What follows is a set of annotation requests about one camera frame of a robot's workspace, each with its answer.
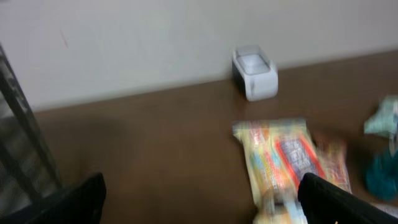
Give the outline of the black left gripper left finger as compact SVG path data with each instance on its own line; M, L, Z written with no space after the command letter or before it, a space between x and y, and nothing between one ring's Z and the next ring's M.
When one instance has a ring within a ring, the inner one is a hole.
M1 218L1 224L99 224L105 198L104 177L97 172Z

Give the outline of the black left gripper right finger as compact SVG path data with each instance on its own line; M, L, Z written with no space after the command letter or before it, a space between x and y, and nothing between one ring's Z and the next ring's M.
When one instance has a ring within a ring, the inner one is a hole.
M308 224L397 224L396 217L313 173L301 180L298 200Z

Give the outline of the brown chocolate bar wrapper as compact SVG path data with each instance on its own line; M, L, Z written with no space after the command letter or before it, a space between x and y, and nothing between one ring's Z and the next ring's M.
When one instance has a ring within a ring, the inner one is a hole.
M346 166L346 142L339 138L329 138L322 134L313 136L316 154L325 173L325 179L333 185L351 193Z

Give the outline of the grey plastic shopping basket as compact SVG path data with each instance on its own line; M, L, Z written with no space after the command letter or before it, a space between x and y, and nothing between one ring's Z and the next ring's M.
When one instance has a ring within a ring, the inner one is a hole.
M53 156L1 50L1 217L62 188Z

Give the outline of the yellow snack bag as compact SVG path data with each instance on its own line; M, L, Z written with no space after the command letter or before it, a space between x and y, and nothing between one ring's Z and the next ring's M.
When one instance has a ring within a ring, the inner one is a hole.
M306 223L297 198L306 173L325 176L303 119L238 121L254 203L254 223Z

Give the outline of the blue mouthwash bottle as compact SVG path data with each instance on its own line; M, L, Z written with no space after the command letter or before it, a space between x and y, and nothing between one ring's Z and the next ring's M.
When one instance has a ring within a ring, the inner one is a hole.
M374 156L366 171L366 187L382 200L397 197L397 137L390 137L388 148Z

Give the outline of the green wet wipes pack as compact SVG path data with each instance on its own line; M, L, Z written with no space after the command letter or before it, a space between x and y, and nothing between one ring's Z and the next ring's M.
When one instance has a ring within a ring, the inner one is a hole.
M377 111L364 122L364 134L389 138L397 134L397 95L386 96Z

